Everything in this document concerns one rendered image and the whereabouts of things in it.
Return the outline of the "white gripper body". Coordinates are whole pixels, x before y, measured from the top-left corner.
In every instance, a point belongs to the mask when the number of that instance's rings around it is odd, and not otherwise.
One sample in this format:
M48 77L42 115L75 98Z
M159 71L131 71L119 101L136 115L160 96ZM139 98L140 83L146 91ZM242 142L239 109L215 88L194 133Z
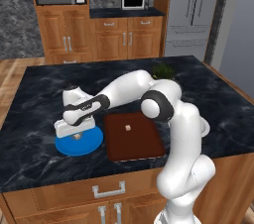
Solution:
M84 119L78 126L69 125L64 119L58 120L54 127L58 138L71 136L95 127L95 120L93 117Z

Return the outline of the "brown rectangular tray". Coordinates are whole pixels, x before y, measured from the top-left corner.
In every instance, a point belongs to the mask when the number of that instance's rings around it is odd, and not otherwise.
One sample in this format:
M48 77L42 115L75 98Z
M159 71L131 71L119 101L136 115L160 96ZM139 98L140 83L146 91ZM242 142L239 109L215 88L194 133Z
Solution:
M126 125L131 126L131 131L125 130ZM104 138L112 162L160 158L165 154L155 122L142 112L106 115Z

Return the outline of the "blue round plate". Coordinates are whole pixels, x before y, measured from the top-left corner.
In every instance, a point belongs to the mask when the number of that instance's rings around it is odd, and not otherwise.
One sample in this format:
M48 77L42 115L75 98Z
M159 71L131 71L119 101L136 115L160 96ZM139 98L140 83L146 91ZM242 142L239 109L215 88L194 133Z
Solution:
M71 136L56 138L55 140L57 150L72 157L88 155L99 148L102 142L103 133L97 126L83 131L78 140Z

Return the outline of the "wooden island drawer front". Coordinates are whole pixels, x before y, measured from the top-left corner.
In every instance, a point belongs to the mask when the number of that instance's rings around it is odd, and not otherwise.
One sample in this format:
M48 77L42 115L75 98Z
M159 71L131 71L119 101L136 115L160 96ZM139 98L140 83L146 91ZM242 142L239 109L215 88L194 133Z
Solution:
M97 199L108 199L115 196L129 196L132 194L155 191L157 175L160 168L133 171L84 179L61 184L54 184L33 188L32 193L40 210L50 208L64 207L72 204L84 203ZM125 180L126 192L124 194L108 196L103 198L94 198L92 187L99 186L99 191L115 190L119 188L119 181Z

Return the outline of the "wooden island cupboard door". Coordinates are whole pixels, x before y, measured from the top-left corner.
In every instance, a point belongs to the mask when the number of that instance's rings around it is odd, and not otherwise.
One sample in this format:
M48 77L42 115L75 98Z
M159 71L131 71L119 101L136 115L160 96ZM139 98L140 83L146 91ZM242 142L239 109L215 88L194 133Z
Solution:
M101 224L98 206L106 206L106 223L111 224L107 203L94 203L16 219L17 224Z
M115 203L121 204L121 224L154 224L167 200L159 192L111 200L109 202L111 224L117 222Z

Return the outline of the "wooden cupboard run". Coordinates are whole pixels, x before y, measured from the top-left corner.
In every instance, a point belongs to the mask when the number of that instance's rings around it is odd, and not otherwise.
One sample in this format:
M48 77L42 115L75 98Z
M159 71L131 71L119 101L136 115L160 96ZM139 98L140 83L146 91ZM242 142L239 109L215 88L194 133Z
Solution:
M118 0L34 4L48 64L162 55L167 0L149 0L148 10L121 10Z

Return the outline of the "green potted plant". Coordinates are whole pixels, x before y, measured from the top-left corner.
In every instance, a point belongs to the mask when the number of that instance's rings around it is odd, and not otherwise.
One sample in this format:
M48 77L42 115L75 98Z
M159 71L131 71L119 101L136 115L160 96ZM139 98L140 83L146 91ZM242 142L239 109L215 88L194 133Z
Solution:
M154 79L173 79L175 70L166 63L161 62L153 67L152 76Z

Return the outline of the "silver fridge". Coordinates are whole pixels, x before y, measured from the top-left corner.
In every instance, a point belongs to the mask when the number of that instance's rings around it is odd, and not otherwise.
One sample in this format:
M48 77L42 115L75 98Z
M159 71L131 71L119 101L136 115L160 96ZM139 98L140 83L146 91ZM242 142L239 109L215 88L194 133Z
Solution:
M216 0L170 0L165 56L203 60Z

